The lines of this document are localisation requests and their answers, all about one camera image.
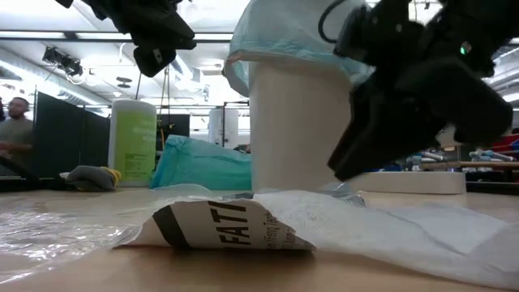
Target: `crumpled plastic bag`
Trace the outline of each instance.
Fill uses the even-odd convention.
[[[519,223],[439,204],[359,208],[305,191],[256,195],[254,201],[318,250],[519,290]]]
[[[154,212],[179,200],[210,198],[201,186],[0,196],[0,287],[53,270],[101,248],[131,242]]]
[[[238,21],[225,62],[232,89],[249,96],[248,62],[312,62],[341,70],[352,82],[365,79],[373,68],[333,55],[317,24],[333,0],[251,0]],[[349,0],[326,19],[324,31],[336,38],[348,14],[364,0]]]
[[[252,189],[251,155],[198,139],[170,135],[151,188],[193,183],[209,190]]]

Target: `blue object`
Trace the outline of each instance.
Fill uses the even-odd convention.
[[[232,89],[249,97],[249,62],[313,63],[337,68],[353,83],[367,78],[373,68],[339,58],[333,45],[323,41],[317,24],[333,0],[251,0],[234,30],[225,62]],[[324,29],[336,37],[346,16],[364,0],[350,0],[327,18]]]
[[[170,135],[151,188],[193,183],[209,190],[252,189],[251,154],[184,136]]]

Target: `wipes container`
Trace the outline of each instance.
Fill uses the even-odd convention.
[[[121,172],[121,187],[146,187],[155,168],[157,109],[143,101],[112,105],[109,167]]]

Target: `teal plastic bag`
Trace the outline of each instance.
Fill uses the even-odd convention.
[[[194,183],[209,190],[249,191],[251,169],[251,154],[170,135],[150,187]]]

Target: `yellow object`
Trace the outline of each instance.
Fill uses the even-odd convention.
[[[103,170],[108,171],[110,174],[112,174],[112,177],[114,178],[114,186],[116,187],[119,184],[119,181],[121,180],[121,177],[122,177],[121,173],[117,170],[112,170],[108,167],[102,166],[101,168]]]

